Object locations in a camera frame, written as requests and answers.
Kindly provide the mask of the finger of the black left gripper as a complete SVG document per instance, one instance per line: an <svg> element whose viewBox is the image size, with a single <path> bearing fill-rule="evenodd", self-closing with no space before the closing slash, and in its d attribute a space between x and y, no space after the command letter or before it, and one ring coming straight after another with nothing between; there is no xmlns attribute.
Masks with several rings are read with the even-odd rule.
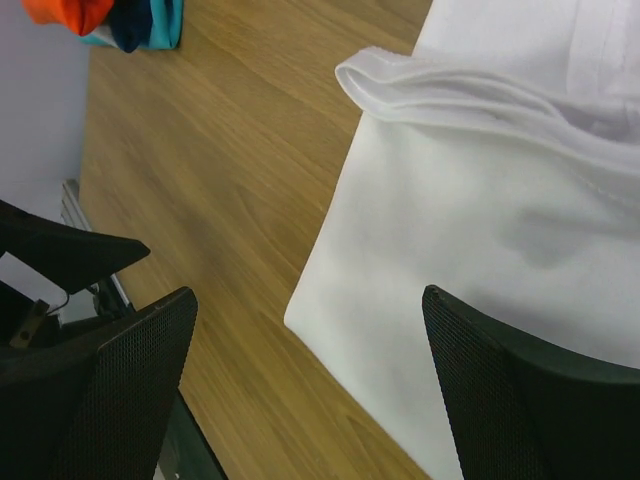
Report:
<svg viewBox="0 0 640 480"><path fill-rule="evenodd" d="M80 247L72 245L79 230L32 215L5 201L1 203L1 252L10 253L45 278L70 293L72 280L80 279ZM114 237L118 272L150 254L141 241Z"/></svg>

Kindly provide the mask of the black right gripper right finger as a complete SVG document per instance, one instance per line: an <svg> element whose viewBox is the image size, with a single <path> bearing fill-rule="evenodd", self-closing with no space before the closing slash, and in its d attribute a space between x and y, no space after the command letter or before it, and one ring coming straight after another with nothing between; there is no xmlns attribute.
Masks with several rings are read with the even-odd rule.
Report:
<svg viewBox="0 0 640 480"><path fill-rule="evenodd" d="M464 478L638 478L638 370L544 341L435 285L422 310Z"/></svg>

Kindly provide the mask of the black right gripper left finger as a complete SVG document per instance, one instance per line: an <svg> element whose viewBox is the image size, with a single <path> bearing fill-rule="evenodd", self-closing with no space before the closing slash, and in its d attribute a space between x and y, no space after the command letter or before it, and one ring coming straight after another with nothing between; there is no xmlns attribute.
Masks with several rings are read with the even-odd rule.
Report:
<svg viewBox="0 0 640 480"><path fill-rule="evenodd" d="M152 478L197 311L182 287L55 346L2 347L2 478Z"/></svg>

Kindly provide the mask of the white t shirt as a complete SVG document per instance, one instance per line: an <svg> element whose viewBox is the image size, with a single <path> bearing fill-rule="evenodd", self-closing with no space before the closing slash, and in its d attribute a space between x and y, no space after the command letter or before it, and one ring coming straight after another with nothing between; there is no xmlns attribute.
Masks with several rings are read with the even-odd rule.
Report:
<svg viewBox="0 0 640 480"><path fill-rule="evenodd" d="M434 479L458 479L421 311L437 285L639 364L639 5L436 1L336 78L362 117L285 325Z"/></svg>

